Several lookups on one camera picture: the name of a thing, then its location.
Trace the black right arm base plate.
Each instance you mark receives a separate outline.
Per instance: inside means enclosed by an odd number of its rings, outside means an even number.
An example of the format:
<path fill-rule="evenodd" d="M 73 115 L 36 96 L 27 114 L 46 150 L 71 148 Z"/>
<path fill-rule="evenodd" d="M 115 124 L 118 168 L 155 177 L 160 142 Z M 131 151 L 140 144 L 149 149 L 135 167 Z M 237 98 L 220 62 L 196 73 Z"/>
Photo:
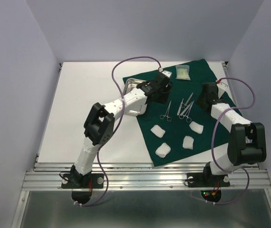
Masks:
<path fill-rule="evenodd" d="M 229 177 L 227 175 L 211 175 L 206 177 L 202 172 L 190 172 L 186 174 L 184 185 L 190 188 L 213 188 L 230 187 Z"/>

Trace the steel scalpel handle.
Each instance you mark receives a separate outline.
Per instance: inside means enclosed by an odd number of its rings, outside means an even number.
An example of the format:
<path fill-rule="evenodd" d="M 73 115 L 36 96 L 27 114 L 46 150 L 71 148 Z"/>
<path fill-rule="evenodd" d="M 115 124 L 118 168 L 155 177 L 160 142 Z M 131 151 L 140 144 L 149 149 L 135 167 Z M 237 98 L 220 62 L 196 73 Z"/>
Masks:
<path fill-rule="evenodd" d="M 190 101 L 192 96 L 193 96 L 193 93 L 189 96 L 189 98 L 185 102 L 184 102 L 184 99 L 182 99 L 180 106 L 179 106 L 179 109 L 178 109 L 178 112 L 177 112 L 177 115 L 181 114 L 182 108 L 186 108 L 188 106 L 188 102 Z"/>

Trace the stainless steel instrument tray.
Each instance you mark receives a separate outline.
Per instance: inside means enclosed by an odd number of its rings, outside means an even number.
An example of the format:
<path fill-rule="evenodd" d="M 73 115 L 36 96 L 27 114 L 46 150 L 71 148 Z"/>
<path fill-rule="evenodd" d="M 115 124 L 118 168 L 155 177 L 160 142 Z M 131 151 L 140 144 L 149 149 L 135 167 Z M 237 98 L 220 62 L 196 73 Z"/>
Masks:
<path fill-rule="evenodd" d="M 127 95 L 127 98 L 130 99 L 134 95 L 134 89 L 137 88 L 137 86 L 141 83 L 145 82 L 145 80 L 135 79 L 135 78 L 129 78 L 125 82 L 123 95 Z M 131 115 L 131 116 L 138 116 L 143 115 L 146 112 L 147 104 L 143 104 L 141 106 L 128 104 L 127 110 L 124 112 L 124 114 Z"/>

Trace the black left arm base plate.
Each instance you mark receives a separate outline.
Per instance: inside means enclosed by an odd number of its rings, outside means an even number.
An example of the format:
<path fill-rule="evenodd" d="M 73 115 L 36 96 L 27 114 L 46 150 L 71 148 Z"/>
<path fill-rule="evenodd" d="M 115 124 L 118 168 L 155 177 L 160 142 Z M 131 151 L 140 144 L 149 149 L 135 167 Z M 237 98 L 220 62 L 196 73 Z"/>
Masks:
<path fill-rule="evenodd" d="M 90 173 L 80 182 L 74 180 L 69 172 L 61 172 L 59 177 L 62 179 L 63 189 L 102 189 L 105 176 L 102 173 Z"/>

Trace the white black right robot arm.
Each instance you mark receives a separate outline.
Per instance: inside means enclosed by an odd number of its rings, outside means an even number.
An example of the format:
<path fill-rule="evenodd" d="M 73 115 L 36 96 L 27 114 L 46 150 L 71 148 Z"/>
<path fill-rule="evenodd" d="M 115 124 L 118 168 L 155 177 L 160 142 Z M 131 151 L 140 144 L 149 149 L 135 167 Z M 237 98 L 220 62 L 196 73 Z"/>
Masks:
<path fill-rule="evenodd" d="M 264 162 L 267 157 L 265 127 L 262 123 L 251 122 L 222 99 L 225 89 L 220 81 L 203 83 L 197 104 L 216 119 L 212 134 L 212 157 L 202 172 L 204 184 L 213 185 L 227 174 L 245 166 Z M 215 158 L 214 141 L 218 125 L 229 132 L 227 152 Z"/>

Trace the steel surgical scissors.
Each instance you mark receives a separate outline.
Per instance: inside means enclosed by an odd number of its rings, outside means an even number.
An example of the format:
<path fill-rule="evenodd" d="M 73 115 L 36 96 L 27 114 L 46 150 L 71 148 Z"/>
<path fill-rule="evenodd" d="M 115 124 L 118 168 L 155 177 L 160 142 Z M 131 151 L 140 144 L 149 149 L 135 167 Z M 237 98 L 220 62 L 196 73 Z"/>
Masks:
<path fill-rule="evenodd" d="M 186 118 L 186 120 L 187 121 L 190 121 L 191 122 L 191 118 L 189 117 L 189 113 L 190 113 L 190 111 L 191 111 L 191 108 L 192 108 L 192 106 L 193 106 L 193 103 L 194 103 L 194 101 L 192 101 L 181 113 L 180 113 L 180 115 L 179 115 L 179 118 L 180 119 L 184 119 L 184 118 Z"/>

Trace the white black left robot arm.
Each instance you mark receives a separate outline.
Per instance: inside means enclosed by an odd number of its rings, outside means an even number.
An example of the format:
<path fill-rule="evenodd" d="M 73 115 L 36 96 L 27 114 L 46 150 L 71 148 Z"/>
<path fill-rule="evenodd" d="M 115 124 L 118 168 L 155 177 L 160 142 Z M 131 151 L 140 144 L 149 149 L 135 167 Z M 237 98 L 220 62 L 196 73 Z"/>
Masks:
<path fill-rule="evenodd" d="M 101 146 L 114 134 L 114 125 L 124 114 L 135 108 L 157 102 L 166 103 L 172 88 L 172 73 L 158 72 L 152 80 L 138 84 L 122 98 L 107 104 L 95 103 L 84 123 L 84 143 L 78 159 L 70 170 L 71 181 L 83 188 L 89 182 L 94 159 Z"/>

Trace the steel hemostat forceps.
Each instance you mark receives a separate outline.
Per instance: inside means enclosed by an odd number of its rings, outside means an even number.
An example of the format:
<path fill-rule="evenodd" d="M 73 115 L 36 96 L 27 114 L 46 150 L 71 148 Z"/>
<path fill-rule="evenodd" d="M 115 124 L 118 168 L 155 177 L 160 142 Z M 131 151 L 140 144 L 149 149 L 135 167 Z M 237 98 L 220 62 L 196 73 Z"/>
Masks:
<path fill-rule="evenodd" d="M 169 102 L 169 104 L 168 104 L 168 106 L 167 106 L 166 112 L 165 112 L 164 114 L 161 114 L 161 115 L 159 116 L 159 118 L 160 118 L 161 120 L 166 119 L 168 122 L 171 122 L 172 118 L 169 116 L 170 107 L 171 107 L 171 101 Z"/>

